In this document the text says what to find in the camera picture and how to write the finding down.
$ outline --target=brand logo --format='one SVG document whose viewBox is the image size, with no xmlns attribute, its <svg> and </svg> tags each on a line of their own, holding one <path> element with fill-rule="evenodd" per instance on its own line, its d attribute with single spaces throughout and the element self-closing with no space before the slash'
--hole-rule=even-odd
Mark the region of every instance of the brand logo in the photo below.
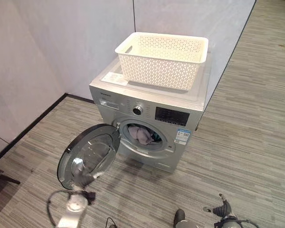
<svg viewBox="0 0 285 228">
<path fill-rule="evenodd" d="M 104 96 L 111 96 L 111 95 L 109 95 L 109 94 L 104 94 L 104 93 L 101 93 L 101 92 L 100 92 L 100 94 L 101 94 L 101 95 L 104 95 Z"/>
</svg>

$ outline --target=baseboard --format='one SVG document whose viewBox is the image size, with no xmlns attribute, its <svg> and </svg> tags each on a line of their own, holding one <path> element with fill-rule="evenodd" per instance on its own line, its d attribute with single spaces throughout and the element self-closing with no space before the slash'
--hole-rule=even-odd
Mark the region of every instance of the baseboard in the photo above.
<svg viewBox="0 0 285 228">
<path fill-rule="evenodd" d="M 26 135 L 40 120 L 43 119 L 50 111 L 52 111 L 63 99 L 68 96 L 67 93 L 63 94 L 58 100 L 56 100 L 47 110 L 45 110 L 36 120 L 34 120 L 26 129 L 24 129 L 11 143 L 9 143 L 1 152 L 0 158 L 2 158 L 24 135 Z"/>
<path fill-rule="evenodd" d="M 76 100 L 85 101 L 85 102 L 88 102 L 88 103 L 95 104 L 93 100 L 90 100 L 90 99 L 87 99 L 87 98 L 83 98 L 83 97 L 72 95 L 72 94 L 67 94 L 67 96 L 71 97 L 73 99 L 76 99 Z"/>
</svg>

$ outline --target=basket handle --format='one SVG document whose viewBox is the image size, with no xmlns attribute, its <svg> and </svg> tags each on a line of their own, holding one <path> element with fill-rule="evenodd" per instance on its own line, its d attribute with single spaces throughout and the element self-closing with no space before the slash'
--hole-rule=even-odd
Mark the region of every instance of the basket handle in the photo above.
<svg viewBox="0 0 285 228">
<path fill-rule="evenodd" d="M 130 53 L 130 51 L 132 51 L 132 48 L 133 48 L 133 46 L 131 45 L 126 51 L 125 51 L 125 53 Z"/>
</svg>

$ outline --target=washing machine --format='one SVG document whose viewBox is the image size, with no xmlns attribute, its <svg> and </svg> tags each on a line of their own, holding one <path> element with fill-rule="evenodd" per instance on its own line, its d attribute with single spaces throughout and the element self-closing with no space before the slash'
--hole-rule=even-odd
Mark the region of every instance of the washing machine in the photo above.
<svg viewBox="0 0 285 228">
<path fill-rule="evenodd" d="M 90 84 L 104 123 L 91 126 L 66 148 L 57 172 L 63 186 L 71 189 L 74 167 L 100 164 L 97 170 L 105 169 L 117 152 L 173 172 L 204 112 L 210 66 L 208 53 L 191 90 L 181 91 L 128 82 L 115 59 Z M 144 129 L 150 142 L 133 137 L 131 127 Z"/>
</svg>

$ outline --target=wall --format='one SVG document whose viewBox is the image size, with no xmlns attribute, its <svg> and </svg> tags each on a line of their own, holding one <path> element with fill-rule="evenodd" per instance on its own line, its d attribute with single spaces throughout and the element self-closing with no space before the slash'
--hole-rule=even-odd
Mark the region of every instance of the wall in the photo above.
<svg viewBox="0 0 285 228">
<path fill-rule="evenodd" d="M 0 137 L 11 142 L 64 91 L 14 4 L 0 0 Z"/>
<path fill-rule="evenodd" d="M 209 39 L 213 63 L 207 104 L 254 3 L 254 0 L 134 0 L 136 31 Z"/>
<path fill-rule="evenodd" d="M 0 1 L 0 137 L 11 142 L 65 92 L 91 99 L 132 32 L 132 0 Z"/>
<path fill-rule="evenodd" d="M 132 0 L 14 0 L 65 91 L 91 99 L 90 82 L 134 32 Z"/>
</svg>

